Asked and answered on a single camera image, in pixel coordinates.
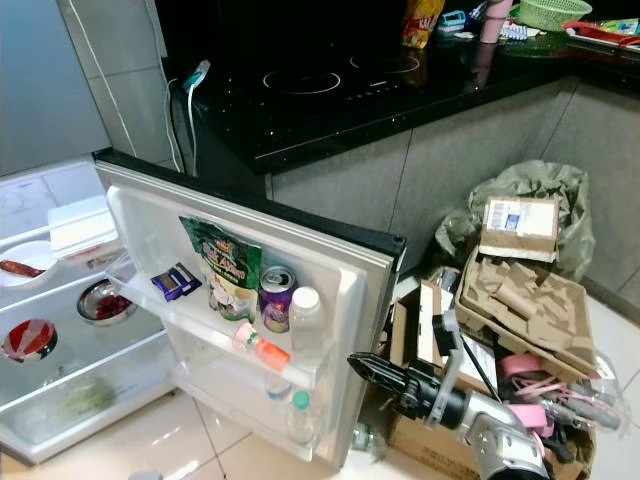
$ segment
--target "soda can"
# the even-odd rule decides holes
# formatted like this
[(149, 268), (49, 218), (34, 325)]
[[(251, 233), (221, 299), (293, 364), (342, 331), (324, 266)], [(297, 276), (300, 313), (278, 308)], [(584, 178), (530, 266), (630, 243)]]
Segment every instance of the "soda can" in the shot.
[(260, 311), (264, 325), (274, 333), (289, 331), (289, 305), (298, 288), (295, 274), (280, 265), (267, 268), (260, 277)]

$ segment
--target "gray cabinet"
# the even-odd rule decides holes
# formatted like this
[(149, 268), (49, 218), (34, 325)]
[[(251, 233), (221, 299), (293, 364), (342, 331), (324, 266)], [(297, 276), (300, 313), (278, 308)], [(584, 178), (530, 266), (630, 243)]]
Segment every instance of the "gray cabinet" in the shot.
[(442, 219), (471, 189), (509, 165), (540, 158), (566, 104), (554, 83), (413, 130), (391, 231), (408, 239), (403, 270), (418, 265)]
[(267, 177), (273, 200), (334, 220), (387, 231), (409, 137), (410, 132), (403, 132)]
[(640, 306), (640, 101), (579, 85), (544, 159), (589, 174), (596, 248), (587, 276)]

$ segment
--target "white tile floor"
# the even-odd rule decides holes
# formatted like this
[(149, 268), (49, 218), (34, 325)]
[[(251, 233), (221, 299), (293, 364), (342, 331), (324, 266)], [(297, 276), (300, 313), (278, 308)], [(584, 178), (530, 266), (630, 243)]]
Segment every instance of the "white tile floor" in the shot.
[[(613, 361), (640, 425), (640, 329), (597, 302), (590, 311), (596, 343)], [(638, 425), (622, 440), (599, 435), (597, 450), (593, 480), (637, 478)], [(160, 471), (165, 480), (221, 480), (221, 468), (229, 480), (444, 480), (393, 450), (374, 465), (350, 455), (339, 473), (304, 463), (182, 393), (157, 400), (38, 467), (0, 458), (2, 480), (126, 480), (143, 470)]]

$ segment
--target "white cable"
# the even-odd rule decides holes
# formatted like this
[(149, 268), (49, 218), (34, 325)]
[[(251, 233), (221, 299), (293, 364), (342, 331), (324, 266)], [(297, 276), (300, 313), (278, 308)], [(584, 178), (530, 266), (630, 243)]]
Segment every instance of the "white cable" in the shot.
[(175, 165), (176, 170), (180, 172), (180, 167), (178, 166), (178, 162), (176, 160), (176, 151), (173, 148), (173, 142), (171, 141), (171, 134), (169, 133), (169, 111), (167, 110), (167, 103), (169, 104), (169, 108), (171, 108), (171, 102), (168, 102), (168, 100), (171, 98), (171, 84), (177, 80), (178, 80), (177, 78), (173, 78), (167, 83), (167, 89), (164, 92), (164, 105), (162, 107), (162, 113), (164, 115), (165, 132), (167, 133), (167, 138), (169, 139), (169, 146), (171, 147), (171, 159), (173, 160), (173, 164)]
[(167, 90), (165, 91), (165, 100), (164, 100), (164, 121), (167, 130), (167, 138), (169, 139), (169, 146), (171, 147), (171, 159), (173, 160), (173, 164), (176, 166), (176, 169), (180, 172), (180, 168), (178, 167), (176, 161), (176, 152), (178, 153), (178, 157), (180, 157), (180, 162), (184, 167), (184, 159), (180, 156), (180, 150), (177, 148), (178, 139), (175, 137), (173, 129), (169, 131), (169, 123), (166, 116), (167, 111), (167, 95), (171, 98), (171, 94), (169, 92), (169, 83), (167, 81), (167, 76), (164, 74), (164, 68), (162, 67), (162, 52), (160, 51), (160, 32), (158, 32), (158, 28), (156, 23), (153, 21), (153, 14), (151, 13), (151, 5), (149, 4), (149, 0), (144, 0), (144, 7), (147, 10), (147, 18), (149, 19), (149, 23), (151, 24), (151, 30), (153, 30), (153, 40), (156, 47), (156, 57), (158, 60), (158, 66), (160, 67), (160, 74), (162, 75), (162, 79), (164, 80), (164, 84), (167, 86)]
[(196, 164), (196, 155), (198, 153), (198, 143), (196, 142), (196, 131), (193, 128), (193, 108), (191, 105), (191, 99), (193, 97), (193, 91), (196, 89), (196, 84), (193, 83), (189, 87), (189, 96), (187, 97), (187, 110), (189, 111), (189, 126), (191, 127), (191, 140), (193, 141), (193, 148), (191, 149), (193, 155), (193, 176), (197, 176), (197, 164)]
[(109, 93), (109, 98), (111, 98), (111, 102), (113, 103), (114, 108), (116, 109), (116, 113), (118, 114), (118, 119), (120, 120), (120, 124), (122, 125), (122, 129), (124, 130), (124, 134), (129, 141), (129, 146), (131, 147), (131, 152), (134, 157), (138, 156), (135, 147), (133, 146), (133, 141), (131, 140), (131, 135), (129, 135), (129, 130), (127, 129), (127, 125), (124, 123), (124, 118), (122, 118), (122, 113), (120, 113), (120, 108), (118, 107), (118, 103), (116, 102), (115, 97), (113, 96), (113, 92), (111, 91), (111, 87), (109, 86), (109, 82), (107, 82), (107, 77), (105, 77), (104, 72), (102, 71), (102, 67), (100, 66), (100, 62), (98, 62), (98, 57), (96, 57), (96, 53), (93, 51), (93, 47), (91, 46), (91, 42), (89, 41), (89, 36), (87, 35), (87, 31), (84, 29), (84, 25), (82, 24), (82, 20), (80, 20), (80, 15), (78, 15), (78, 11), (76, 10), (76, 6), (73, 4), (72, 0), (69, 0), (69, 6), (71, 10), (73, 10), (73, 14), (78, 20), (78, 24), (80, 25), (80, 30), (82, 30), (82, 36), (87, 42), (87, 47), (89, 47), (89, 52), (91, 53), (91, 57), (93, 61), (96, 62), (96, 67), (98, 67), (98, 72), (100, 73), (100, 77), (104, 82), (105, 87), (107, 87), (107, 93)]

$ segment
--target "black countertop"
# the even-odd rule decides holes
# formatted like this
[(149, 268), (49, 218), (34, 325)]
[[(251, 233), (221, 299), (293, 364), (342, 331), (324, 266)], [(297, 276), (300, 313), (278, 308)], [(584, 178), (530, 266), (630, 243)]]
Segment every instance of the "black countertop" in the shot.
[(564, 33), (483, 45), (432, 39), (426, 68), (400, 88), (301, 98), (259, 92), (256, 78), (213, 69), (196, 117), (257, 175), (284, 171), (573, 75), (640, 94), (640, 54), (570, 41)]

